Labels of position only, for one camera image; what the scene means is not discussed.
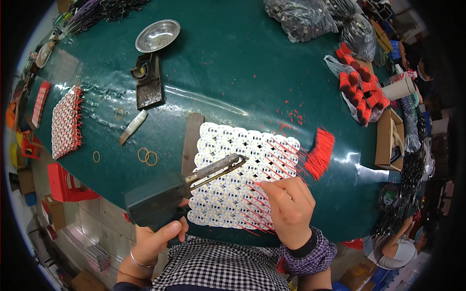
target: gray shirt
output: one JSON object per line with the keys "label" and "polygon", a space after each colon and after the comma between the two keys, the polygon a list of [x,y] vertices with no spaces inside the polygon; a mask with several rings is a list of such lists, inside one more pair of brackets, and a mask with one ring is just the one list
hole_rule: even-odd
{"label": "gray shirt", "polygon": [[414,241],[412,239],[402,235],[398,239],[397,244],[398,249],[393,258],[383,256],[378,262],[376,262],[374,258],[374,251],[372,251],[367,258],[381,268],[394,270],[406,266],[410,261],[418,257],[418,251],[414,247]]}

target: red plastic stool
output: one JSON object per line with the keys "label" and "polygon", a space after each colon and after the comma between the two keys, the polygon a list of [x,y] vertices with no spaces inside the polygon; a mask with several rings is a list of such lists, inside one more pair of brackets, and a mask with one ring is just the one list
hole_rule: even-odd
{"label": "red plastic stool", "polygon": [[[59,163],[55,162],[47,166],[48,183],[52,198],[60,202],[78,202],[82,200],[91,200],[102,198],[91,189],[82,191],[81,188],[75,186],[74,178],[71,176]],[[68,188],[66,177],[69,175],[71,189]]]}
{"label": "red plastic stool", "polygon": [[[36,137],[34,137],[34,142],[40,142]],[[39,147],[29,143],[27,140],[26,134],[23,134],[23,139],[21,141],[21,154],[36,160],[39,160]]]}

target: paper tube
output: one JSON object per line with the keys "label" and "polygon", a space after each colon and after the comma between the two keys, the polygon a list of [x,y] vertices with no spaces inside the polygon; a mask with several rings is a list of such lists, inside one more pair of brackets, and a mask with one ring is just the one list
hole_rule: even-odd
{"label": "paper tube", "polygon": [[411,78],[404,78],[382,88],[385,96],[390,100],[400,99],[416,92]]}

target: purple checkered sleeve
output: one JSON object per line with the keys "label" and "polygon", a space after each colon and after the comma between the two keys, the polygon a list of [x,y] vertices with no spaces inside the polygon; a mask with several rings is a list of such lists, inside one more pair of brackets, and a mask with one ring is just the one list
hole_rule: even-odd
{"label": "purple checkered sleeve", "polygon": [[312,235],[317,236],[317,244],[310,254],[294,258],[288,248],[281,244],[280,256],[285,258],[286,269],[293,275],[305,276],[326,270],[336,255],[336,245],[326,239],[322,232],[311,226]]}

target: checkered shirt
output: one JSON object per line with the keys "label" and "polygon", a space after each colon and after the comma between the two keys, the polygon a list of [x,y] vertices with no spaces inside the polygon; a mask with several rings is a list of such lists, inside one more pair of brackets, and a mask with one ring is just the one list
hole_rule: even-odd
{"label": "checkered shirt", "polygon": [[293,258],[283,245],[260,248],[187,236],[184,243],[169,249],[168,264],[152,282],[151,290],[185,284],[236,291],[289,291],[288,283],[277,272],[281,256],[291,273],[308,275],[327,269],[336,254],[336,246],[320,230],[312,230],[313,235],[319,235],[318,245],[301,259]]}

